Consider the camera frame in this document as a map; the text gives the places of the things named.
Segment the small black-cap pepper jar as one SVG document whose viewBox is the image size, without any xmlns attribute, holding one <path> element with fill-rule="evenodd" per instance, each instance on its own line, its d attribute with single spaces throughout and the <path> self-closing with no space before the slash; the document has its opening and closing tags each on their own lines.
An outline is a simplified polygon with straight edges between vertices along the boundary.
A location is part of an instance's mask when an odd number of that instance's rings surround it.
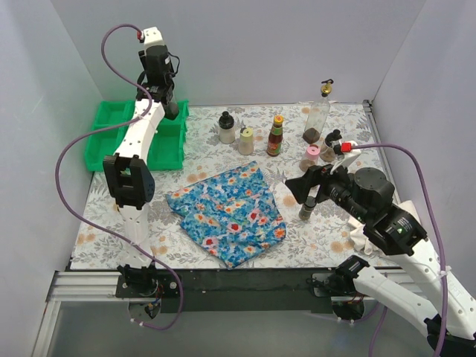
<svg viewBox="0 0 476 357">
<path fill-rule="evenodd" d="M 303 221 L 308 220 L 311 215 L 313 210 L 315 209 L 316 206 L 316 201 L 315 197 L 308 196 L 306 201 L 301 205 L 300 211 L 299 211 L 299 218 Z"/>
</svg>

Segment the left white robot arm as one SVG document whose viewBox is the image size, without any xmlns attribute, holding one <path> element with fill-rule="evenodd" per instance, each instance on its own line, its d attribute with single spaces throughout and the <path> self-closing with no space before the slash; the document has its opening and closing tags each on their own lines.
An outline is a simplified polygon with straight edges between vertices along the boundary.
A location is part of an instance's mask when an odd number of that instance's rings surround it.
<svg viewBox="0 0 476 357">
<path fill-rule="evenodd" d="M 144 46 L 139 53 L 144 70 L 138 80 L 135 122 L 129 125 L 115 152 L 103 159 L 103 171 L 123 219 L 125 236 L 131 242 L 118 271 L 126 287 L 148 298 L 158 295 L 160 284 L 149 242 L 149 203 L 155 194 L 155 180 L 147 156 L 160 122 L 175 119 L 179 108 L 173 99 L 176 71 L 160 30 L 140 30 L 138 40 Z"/>
</svg>

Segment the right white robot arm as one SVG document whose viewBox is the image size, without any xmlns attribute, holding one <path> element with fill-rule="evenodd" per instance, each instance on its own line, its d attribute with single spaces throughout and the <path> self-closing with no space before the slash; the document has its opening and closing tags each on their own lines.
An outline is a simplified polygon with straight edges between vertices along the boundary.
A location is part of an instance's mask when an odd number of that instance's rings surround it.
<svg viewBox="0 0 476 357">
<path fill-rule="evenodd" d="M 363 233 L 418 285 L 416 295 L 353 255 L 330 275 L 336 295 L 357 292 L 376 299 L 410 322 L 439 356 L 475 355 L 475 299 L 447 273 L 448 306 L 443 306 L 443 273 L 426 230 L 393 203 L 394 186 L 376 168 L 349 173 L 344 167 L 310 167 L 285 185 L 300 204 L 318 188 L 314 201 L 330 200 L 363 225 Z"/>
</svg>

